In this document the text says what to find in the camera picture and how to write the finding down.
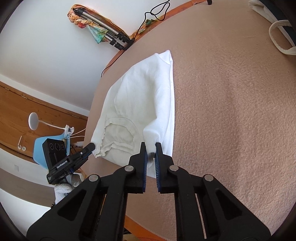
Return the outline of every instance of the white strap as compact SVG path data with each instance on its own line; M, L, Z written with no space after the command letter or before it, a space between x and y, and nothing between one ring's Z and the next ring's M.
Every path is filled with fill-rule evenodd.
M277 28L277 27L281 27L281 26L288 26L288 27L292 27L292 25L290 24L289 20L279 20L279 21L276 21L274 22L270 28L269 28L269 36L272 40L272 42L274 43L274 45L277 47L277 49L279 51L281 51L283 54L286 54L286 55L296 55L296 47L292 47L290 49L283 49L282 47L280 47L278 45L278 43L275 41L275 39L273 38L272 34L271 34L271 31L274 29L274 28Z

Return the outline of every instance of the black cable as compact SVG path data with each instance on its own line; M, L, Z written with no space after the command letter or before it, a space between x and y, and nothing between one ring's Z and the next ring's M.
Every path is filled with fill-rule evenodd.
M158 13L153 13L153 12L152 12L155 8L157 8L157 7L161 6L161 5L163 5L163 8L162 8ZM167 7L167 9L165 10L165 14L164 14L164 16L163 16L163 19L159 19L156 15L160 14L160 13L162 12L162 10L164 10L164 8L165 8L166 5L168 5L168 7ZM138 31L137 31L137 33L136 33L136 35L135 35L134 38L136 38L136 37L138 36L138 33L139 33L139 31L140 31L142 25L145 23L145 21L146 21L146 19L147 19L147 14L148 14L148 13L150 13L152 16L156 17L156 19L157 19L158 21L163 21L163 20L165 20L165 16L166 16L166 14L167 14L167 11L168 11L169 7L170 7L170 0L167 0L166 2L163 2L163 3L161 3L161 4L158 4L157 6L155 6L154 8L152 8L152 9L150 10L150 12L146 12L146 13L145 13L145 19L144 19L143 23L140 25L140 27L139 27L139 29L138 29ZM122 52L122 53L116 58L116 60L118 60L119 57L122 56L122 54L123 54L124 52L125 52L125 50L124 50L124 51L123 51L123 52ZM103 76L104 71L105 71L106 69L108 69L109 67L111 67L111 66L116 62L116 60L114 60L112 64L110 64L109 66L107 66L106 68L104 68L104 70L102 71L102 74L101 74L101 78L102 78L102 76Z

